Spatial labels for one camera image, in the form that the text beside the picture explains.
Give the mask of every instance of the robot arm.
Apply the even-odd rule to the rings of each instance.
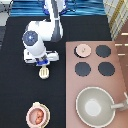
[[[58,53],[56,51],[46,51],[43,43],[43,41],[58,42],[63,36],[57,1],[46,0],[50,13],[50,22],[47,20],[31,21],[27,25],[22,38],[26,48],[24,50],[24,60],[26,63],[37,63],[37,66],[43,66],[50,64],[50,61],[59,60]]]

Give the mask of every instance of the pink circle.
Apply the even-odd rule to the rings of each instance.
[[[43,112],[43,120],[40,124],[36,124],[36,118],[37,118],[37,112],[38,110],[41,110]],[[29,127],[31,128],[38,128],[40,126],[42,126],[45,122],[46,122],[46,110],[41,107],[41,106],[33,106],[29,109],[28,113],[27,113],[27,116],[26,116],[26,121],[27,121],[27,124],[29,125]]]

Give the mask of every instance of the pink tray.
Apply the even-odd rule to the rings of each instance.
[[[74,54],[74,49],[79,44],[87,44],[91,47],[91,54],[87,58],[79,58]],[[96,54],[96,47],[107,45],[111,48],[111,55],[106,58]],[[101,62],[108,61],[115,67],[112,76],[103,76],[98,71]],[[80,77],[75,73],[75,65],[78,62],[87,62],[91,67],[88,76]],[[90,128],[81,121],[76,112],[76,97],[79,92],[89,86],[96,86],[106,90],[119,103],[125,99],[126,87],[117,55],[114,41],[76,41],[66,42],[66,128]],[[106,128],[128,128],[128,110],[116,111],[113,122]]]

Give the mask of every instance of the white bowl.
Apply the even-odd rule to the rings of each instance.
[[[76,99],[76,110],[80,119],[91,127],[106,127],[115,117],[111,109],[114,100],[108,92],[99,87],[83,89]]]

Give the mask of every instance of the black table surface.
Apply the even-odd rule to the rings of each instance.
[[[30,21],[46,17],[9,17],[0,51],[0,128],[28,128],[26,114],[34,102],[46,105],[51,118],[47,128],[66,128],[67,41],[111,41],[107,16],[61,17],[64,30],[57,43],[44,42],[47,50],[59,53],[60,60],[48,66],[50,77],[38,76],[39,67],[22,61],[22,35]]]

